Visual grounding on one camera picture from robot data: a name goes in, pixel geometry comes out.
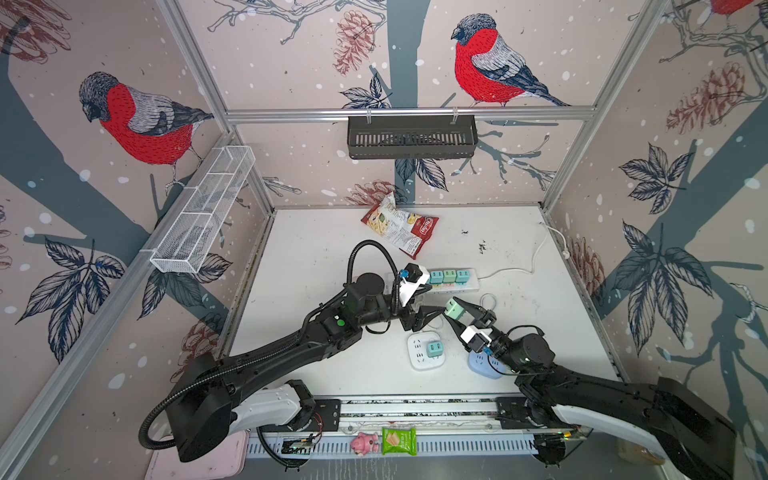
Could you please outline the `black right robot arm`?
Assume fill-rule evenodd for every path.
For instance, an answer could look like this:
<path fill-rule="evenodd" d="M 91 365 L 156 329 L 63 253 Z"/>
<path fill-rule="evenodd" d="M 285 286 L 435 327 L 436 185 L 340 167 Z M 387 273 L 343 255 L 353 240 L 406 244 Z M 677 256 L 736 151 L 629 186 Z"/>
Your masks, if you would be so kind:
<path fill-rule="evenodd" d="M 608 433 L 670 460 L 690 479 L 733 478 L 733 424 L 680 382 L 627 383 L 573 371 L 556 363 L 540 328 L 513 339 L 495 327 L 493 311 L 457 297 L 443 315 L 466 350 L 511 371 L 535 423 Z"/>

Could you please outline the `white square power socket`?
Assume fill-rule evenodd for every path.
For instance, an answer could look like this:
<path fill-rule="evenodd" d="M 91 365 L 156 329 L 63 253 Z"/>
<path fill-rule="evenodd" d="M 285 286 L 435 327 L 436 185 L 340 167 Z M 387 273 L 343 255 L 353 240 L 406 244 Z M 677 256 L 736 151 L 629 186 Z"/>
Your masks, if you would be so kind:
<path fill-rule="evenodd" d="M 439 358 L 428 358 L 426 344 L 433 340 L 442 342 L 441 337 L 434 331 L 422 331 L 410 335 L 407 339 L 407 351 L 411 366 L 416 371 L 428 371 L 440 368 L 446 360 L 445 351 Z"/>

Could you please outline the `light green plug adapter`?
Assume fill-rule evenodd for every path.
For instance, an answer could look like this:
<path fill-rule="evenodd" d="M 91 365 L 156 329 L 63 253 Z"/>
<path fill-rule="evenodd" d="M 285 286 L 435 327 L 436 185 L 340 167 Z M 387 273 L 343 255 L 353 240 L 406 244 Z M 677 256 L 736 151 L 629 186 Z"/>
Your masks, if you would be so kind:
<path fill-rule="evenodd" d="M 453 284 L 456 283 L 456 270 L 455 269 L 446 269 L 443 271 L 444 274 L 444 283 Z"/>

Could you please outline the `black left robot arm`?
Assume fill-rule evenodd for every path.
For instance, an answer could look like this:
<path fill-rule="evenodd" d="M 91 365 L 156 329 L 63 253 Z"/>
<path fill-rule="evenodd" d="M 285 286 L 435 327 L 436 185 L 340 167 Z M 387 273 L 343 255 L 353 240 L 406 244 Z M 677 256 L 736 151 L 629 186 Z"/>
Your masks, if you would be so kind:
<path fill-rule="evenodd" d="M 290 380 L 280 392 L 296 406 L 288 416 L 269 409 L 258 393 L 275 380 L 348 349 L 370 325 L 398 320 L 404 330 L 416 331 L 440 313 L 438 307 L 413 305 L 432 288 L 428 270 L 420 265 L 393 268 L 391 287 L 375 273 L 354 276 L 357 254 L 367 246 L 387 251 L 374 240 L 358 243 L 350 253 L 342 289 L 311 310 L 296 332 L 243 354 L 215 359 L 205 353 L 192 360 L 141 423 L 139 444 L 147 450 L 173 448 L 180 461 L 191 462 L 241 430 L 300 428 L 309 422 L 314 406 L 302 382 Z"/>

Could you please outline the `teal plug adapter front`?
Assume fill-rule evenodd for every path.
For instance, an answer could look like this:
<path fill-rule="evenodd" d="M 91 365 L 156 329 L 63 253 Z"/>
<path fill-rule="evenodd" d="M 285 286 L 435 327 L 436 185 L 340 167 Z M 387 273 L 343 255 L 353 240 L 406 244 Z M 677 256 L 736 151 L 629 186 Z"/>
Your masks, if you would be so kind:
<path fill-rule="evenodd" d="M 443 343 L 439 340 L 433 340 L 426 344 L 426 354 L 428 358 L 439 358 L 444 354 Z"/>

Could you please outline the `white multicolour power strip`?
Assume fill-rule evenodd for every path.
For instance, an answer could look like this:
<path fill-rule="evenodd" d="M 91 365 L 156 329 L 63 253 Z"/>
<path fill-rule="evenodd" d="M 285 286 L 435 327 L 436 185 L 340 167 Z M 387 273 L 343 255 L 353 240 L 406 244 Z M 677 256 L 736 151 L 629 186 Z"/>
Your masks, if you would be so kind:
<path fill-rule="evenodd" d="M 480 290 L 479 279 L 476 270 L 473 268 L 459 270 L 438 269 L 436 280 L 433 279 L 434 274 L 432 274 L 426 267 L 417 265 L 416 270 L 421 270 L 428 274 L 427 286 L 431 287 L 428 294 L 473 292 Z"/>

